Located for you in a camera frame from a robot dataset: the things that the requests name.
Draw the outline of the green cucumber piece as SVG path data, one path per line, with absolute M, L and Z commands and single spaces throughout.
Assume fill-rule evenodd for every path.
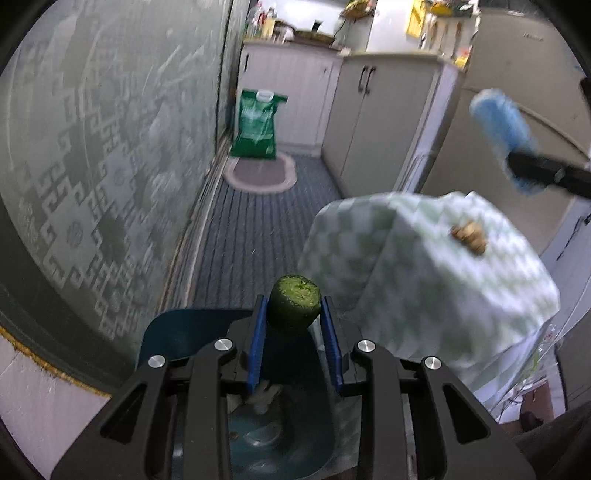
M 322 311 L 322 294 L 301 275 L 285 275 L 273 285 L 266 308 L 264 358 L 276 368 L 297 364 L 315 349 L 308 328 Z

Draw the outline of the light blue tissue pack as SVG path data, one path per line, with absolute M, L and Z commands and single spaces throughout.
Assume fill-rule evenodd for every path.
M 469 112 L 480 125 L 497 162 L 510 182 L 527 195 L 543 192 L 543 184 L 519 178 L 509 166 L 510 153 L 538 153 L 530 127 L 513 100 L 500 89 L 484 89 L 473 97 Z

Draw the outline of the ginger root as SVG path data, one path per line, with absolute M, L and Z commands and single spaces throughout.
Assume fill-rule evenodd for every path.
M 475 221 L 454 226 L 451 235 L 475 255 L 486 252 L 488 241 L 484 229 Z

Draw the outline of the blue trash bin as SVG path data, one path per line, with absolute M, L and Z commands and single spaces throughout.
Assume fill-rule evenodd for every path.
M 146 458 L 157 479 L 349 479 L 356 437 L 339 430 L 318 324 L 276 332 L 263 307 L 176 309 L 144 332 L 161 360 Z

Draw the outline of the white kitchen cabinet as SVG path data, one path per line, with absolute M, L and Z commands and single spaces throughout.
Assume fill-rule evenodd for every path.
M 342 57 L 329 48 L 245 40 L 236 94 L 246 89 L 286 96 L 274 116 L 277 149 L 318 157 L 341 66 Z

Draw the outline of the green white checkered tablecloth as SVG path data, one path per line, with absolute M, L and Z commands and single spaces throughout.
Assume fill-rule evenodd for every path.
M 469 221 L 484 229 L 483 255 L 451 235 Z M 363 336 L 403 359 L 441 359 L 488 409 L 531 368 L 560 309 L 533 247 L 473 192 L 329 203 L 315 216 L 297 270 Z

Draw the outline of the striped blue floor rug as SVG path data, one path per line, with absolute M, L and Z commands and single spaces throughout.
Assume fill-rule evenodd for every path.
M 197 308 L 250 308 L 276 279 L 297 271 L 315 215 L 341 194 L 321 159 L 294 158 L 297 183 L 283 193 L 256 195 L 226 181 L 215 196 L 197 286 Z

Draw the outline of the silver refrigerator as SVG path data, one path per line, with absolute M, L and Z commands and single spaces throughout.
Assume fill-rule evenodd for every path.
M 540 153 L 583 166 L 590 148 L 590 114 L 579 86 L 583 76 L 548 20 L 483 9 L 455 115 L 423 194 L 475 191 L 543 252 L 559 230 L 571 197 L 552 189 L 537 195 L 519 190 L 496 160 L 469 107 L 477 93 L 502 90 L 519 108 Z

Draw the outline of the oval grey floor mat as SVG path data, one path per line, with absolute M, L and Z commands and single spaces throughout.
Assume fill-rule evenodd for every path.
M 297 183 L 294 158 L 283 152 L 274 160 L 229 157 L 223 178 L 235 190 L 256 195 L 286 192 Z

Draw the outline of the green rice bag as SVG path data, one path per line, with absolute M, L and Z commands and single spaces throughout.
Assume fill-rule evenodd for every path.
M 243 89 L 238 105 L 238 132 L 230 155 L 257 160 L 276 159 L 274 117 L 288 97 L 269 90 Z

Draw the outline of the frosted patterned sliding door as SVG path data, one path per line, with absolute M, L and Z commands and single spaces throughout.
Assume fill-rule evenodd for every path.
M 245 1 L 1 5 L 1 311 L 57 370 L 131 373 L 228 127 Z

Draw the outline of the frying pan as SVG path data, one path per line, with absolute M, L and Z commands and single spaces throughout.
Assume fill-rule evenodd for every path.
M 320 31 L 321 25 L 322 21 L 315 20 L 314 24 L 312 24 L 311 30 L 295 30 L 294 40 L 325 46 L 332 45 L 332 43 L 335 42 L 335 37 L 333 35 L 322 33 Z

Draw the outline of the yellow bottle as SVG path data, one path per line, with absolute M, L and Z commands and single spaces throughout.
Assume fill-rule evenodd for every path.
M 260 35 L 263 39 L 269 40 L 273 37 L 274 26 L 276 25 L 276 10 L 270 8 L 269 11 L 264 14 L 262 31 Z

